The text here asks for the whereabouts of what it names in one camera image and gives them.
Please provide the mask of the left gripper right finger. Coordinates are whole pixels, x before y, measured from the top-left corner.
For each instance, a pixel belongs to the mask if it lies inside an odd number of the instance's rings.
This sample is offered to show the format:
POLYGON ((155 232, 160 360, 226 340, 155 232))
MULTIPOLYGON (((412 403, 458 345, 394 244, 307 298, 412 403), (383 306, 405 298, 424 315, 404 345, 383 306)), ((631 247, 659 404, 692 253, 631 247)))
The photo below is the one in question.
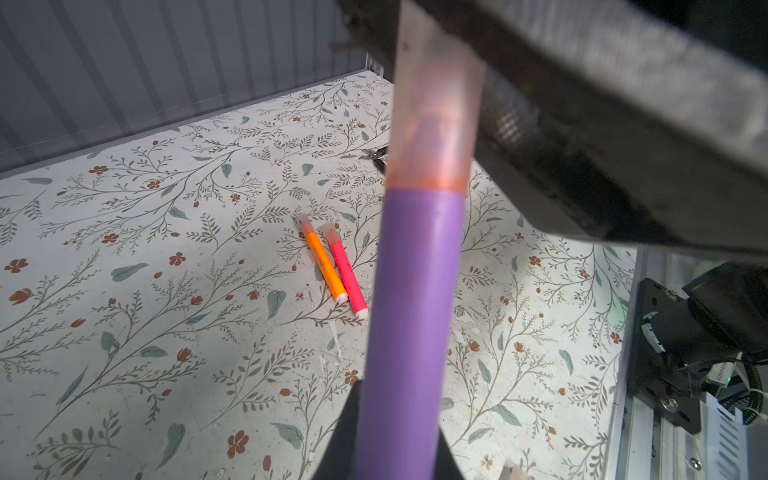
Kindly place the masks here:
POLYGON ((433 479, 464 479, 442 431, 439 431, 433 479))

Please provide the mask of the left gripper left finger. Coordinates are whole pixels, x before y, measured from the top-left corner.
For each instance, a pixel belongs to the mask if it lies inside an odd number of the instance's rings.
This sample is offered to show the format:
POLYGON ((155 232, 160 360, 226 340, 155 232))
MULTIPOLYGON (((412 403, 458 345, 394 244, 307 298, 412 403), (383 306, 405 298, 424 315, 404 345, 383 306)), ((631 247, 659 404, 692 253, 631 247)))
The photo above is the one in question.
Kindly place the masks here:
POLYGON ((313 480, 353 478, 361 391, 362 382, 358 381, 349 392, 326 451, 312 477, 313 480))

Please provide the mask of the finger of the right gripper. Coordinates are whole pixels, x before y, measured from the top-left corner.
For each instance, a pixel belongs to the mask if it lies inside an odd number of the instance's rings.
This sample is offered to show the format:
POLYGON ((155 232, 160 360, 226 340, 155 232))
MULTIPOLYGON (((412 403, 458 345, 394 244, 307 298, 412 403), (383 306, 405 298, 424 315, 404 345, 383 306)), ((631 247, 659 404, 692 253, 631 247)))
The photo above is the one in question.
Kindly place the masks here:
POLYGON ((486 63, 477 159, 536 228, 767 260, 763 1, 420 1, 486 63))

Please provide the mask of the translucent pen cap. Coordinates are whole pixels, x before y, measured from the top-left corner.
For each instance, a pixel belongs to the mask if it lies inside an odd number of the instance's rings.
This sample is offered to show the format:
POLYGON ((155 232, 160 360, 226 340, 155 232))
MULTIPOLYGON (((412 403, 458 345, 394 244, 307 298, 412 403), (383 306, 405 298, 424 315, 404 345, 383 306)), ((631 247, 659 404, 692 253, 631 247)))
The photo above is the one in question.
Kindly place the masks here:
POLYGON ((385 186, 464 195, 485 63, 414 1, 400 5, 385 186))
POLYGON ((531 480, 531 477, 518 465, 505 465, 498 480, 531 480))

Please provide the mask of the purple marker pen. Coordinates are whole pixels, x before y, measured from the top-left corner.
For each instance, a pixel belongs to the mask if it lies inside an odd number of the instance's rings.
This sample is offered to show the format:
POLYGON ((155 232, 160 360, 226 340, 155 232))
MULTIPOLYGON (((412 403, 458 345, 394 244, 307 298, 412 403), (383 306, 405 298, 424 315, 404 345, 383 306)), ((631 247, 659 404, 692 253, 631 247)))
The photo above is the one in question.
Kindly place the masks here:
POLYGON ((465 197, 389 189, 354 454, 356 479, 430 479, 465 197))

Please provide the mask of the pink marker pen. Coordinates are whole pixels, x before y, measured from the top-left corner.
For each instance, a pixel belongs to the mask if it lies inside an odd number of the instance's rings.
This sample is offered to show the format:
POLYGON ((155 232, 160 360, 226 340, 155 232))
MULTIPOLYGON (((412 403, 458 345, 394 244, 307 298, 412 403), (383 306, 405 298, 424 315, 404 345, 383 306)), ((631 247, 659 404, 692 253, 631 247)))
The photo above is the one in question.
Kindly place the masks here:
POLYGON ((341 282, 346 289, 351 308, 358 320, 368 318, 369 309, 365 297, 361 291, 356 275, 344 249, 338 228, 333 223, 326 223, 321 230, 328 241, 336 267, 340 274, 341 282))

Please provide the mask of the orange marker pen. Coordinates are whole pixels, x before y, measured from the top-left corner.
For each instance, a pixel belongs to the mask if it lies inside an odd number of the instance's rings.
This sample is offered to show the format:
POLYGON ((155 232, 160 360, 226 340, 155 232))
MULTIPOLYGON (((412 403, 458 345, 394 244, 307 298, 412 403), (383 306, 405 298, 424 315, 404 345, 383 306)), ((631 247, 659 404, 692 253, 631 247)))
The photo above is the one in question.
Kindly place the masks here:
POLYGON ((320 269, 323 279, 329 288, 331 297, 338 305, 343 305, 348 301, 348 294, 336 273, 336 270, 331 263, 323 243, 321 242, 318 234, 316 233, 311 220, 307 215, 298 214, 296 216, 296 222, 298 223, 306 241, 313 255, 316 265, 320 269))

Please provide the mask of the small black pliers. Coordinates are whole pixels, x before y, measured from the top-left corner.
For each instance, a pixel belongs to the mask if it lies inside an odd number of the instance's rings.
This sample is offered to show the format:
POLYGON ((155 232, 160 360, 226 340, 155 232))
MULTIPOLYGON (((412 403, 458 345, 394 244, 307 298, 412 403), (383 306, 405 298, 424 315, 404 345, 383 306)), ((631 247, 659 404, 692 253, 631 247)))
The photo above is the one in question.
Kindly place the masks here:
POLYGON ((363 149, 362 160, 369 160, 375 166, 375 168, 384 175, 386 173, 388 156, 388 146, 382 146, 378 149, 363 149))

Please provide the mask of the aluminium front rail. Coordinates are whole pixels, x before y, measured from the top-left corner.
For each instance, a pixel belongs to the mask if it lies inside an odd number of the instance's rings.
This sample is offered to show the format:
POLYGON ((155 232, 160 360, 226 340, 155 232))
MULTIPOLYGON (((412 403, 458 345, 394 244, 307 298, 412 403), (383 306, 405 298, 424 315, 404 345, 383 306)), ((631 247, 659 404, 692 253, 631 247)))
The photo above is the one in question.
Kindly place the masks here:
POLYGON ((767 475, 767 269, 642 252, 608 438, 609 479, 763 479, 767 475), (701 380, 702 430, 690 434, 628 393, 637 286, 652 279, 703 310, 714 357, 701 380))

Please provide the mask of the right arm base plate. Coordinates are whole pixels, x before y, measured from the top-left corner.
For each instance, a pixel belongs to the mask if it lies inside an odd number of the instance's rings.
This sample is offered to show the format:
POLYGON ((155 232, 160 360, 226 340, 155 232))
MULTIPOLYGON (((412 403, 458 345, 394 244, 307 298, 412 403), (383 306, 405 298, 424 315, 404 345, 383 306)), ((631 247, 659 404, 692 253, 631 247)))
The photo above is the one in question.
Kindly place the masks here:
POLYGON ((702 430, 701 380, 708 368, 687 367, 714 357, 703 310, 652 279, 637 286, 628 393, 690 434, 702 430))

